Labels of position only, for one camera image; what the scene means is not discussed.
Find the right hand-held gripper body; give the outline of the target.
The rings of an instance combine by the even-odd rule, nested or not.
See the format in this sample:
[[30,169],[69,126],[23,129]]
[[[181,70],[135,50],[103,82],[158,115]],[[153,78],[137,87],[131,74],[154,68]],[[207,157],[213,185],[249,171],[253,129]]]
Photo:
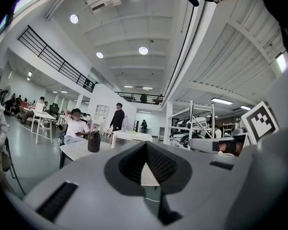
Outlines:
[[239,156],[243,148],[256,145],[265,135],[278,130],[270,110],[261,102],[241,116],[228,137],[192,138],[189,140],[189,146],[192,150],[201,152]]

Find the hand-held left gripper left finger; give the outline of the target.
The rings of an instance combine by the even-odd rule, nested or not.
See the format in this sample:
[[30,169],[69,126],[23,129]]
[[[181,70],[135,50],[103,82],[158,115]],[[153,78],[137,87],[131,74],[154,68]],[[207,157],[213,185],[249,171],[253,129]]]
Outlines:
[[146,203],[147,165],[160,186],[178,170],[161,146],[141,142],[84,156],[38,184],[24,199],[39,216],[69,230],[158,230],[181,218],[161,189],[159,210]]

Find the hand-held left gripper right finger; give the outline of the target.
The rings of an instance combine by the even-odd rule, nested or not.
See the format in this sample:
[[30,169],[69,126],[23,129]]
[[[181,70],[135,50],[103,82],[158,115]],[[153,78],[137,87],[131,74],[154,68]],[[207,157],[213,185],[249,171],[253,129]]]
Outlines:
[[144,219],[143,229],[244,230],[253,224],[254,200],[247,182],[254,146],[238,157],[151,142],[141,146],[147,158],[164,159],[170,166],[169,177],[160,183],[159,215]]

